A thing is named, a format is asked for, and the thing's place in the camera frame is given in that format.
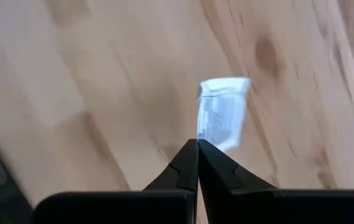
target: white paper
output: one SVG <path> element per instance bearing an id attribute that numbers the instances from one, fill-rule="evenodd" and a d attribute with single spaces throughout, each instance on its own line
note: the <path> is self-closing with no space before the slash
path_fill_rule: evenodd
<path id="1" fill-rule="evenodd" d="M 248 78 L 215 78 L 200 83 L 197 139 L 206 139 L 223 152 L 240 145 L 249 86 Z"/>

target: wood knot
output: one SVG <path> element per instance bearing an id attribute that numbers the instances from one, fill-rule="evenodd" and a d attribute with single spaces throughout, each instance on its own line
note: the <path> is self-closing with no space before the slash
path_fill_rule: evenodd
<path id="1" fill-rule="evenodd" d="M 45 2 L 59 28 L 73 24 L 90 11 L 87 0 L 45 0 Z"/>
<path id="2" fill-rule="evenodd" d="M 279 73 L 279 65 L 277 64 L 275 46 L 268 38 L 261 38 L 256 44 L 256 61 L 258 67 L 275 77 Z"/>
<path id="3" fill-rule="evenodd" d="M 315 165 L 319 168 L 317 176 L 322 186 L 325 189 L 336 189 L 337 182 L 334 179 L 327 152 L 324 147 L 320 148 L 319 155 L 314 159 L 314 162 Z"/>

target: paper wrapper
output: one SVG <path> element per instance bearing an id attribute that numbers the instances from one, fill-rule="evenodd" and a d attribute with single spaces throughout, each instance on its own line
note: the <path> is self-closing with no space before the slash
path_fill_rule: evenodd
<path id="1" fill-rule="evenodd" d="M 214 78 L 200 83 L 197 139 L 206 139 L 223 152 L 240 145 L 249 86 L 248 78 Z"/>

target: wood grain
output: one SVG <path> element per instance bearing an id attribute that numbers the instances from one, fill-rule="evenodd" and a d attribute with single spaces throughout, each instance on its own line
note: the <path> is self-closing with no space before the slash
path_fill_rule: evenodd
<path id="1" fill-rule="evenodd" d="M 253 82 L 228 155 L 354 188 L 354 1 L 0 0 L 1 155 L 34 205 L 142 189 L 195 137 L 200 81 L 227 76 Z"/>

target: wooden floor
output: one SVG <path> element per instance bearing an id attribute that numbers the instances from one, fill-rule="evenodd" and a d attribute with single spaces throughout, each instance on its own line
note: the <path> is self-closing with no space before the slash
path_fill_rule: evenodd
<path id="1" fill-rule="evenodd" d="M 354 0 L 0 0 L 1 155 L 33 205 L 142 189 L 195 137 L 199 82 L 228 76 L 253 81 L 232 158 L 354 188 Z"/>

